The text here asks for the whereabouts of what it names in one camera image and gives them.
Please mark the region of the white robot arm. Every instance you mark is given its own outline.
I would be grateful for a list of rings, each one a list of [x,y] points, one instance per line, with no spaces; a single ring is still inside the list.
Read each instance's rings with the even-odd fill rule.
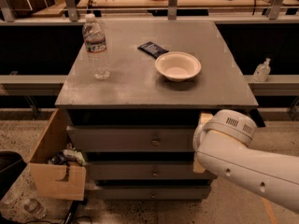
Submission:
[[[299,158],[249,147],[255,122],[234,110],[199,115],[194,157],[212,173],[273,203],[299,212]]]

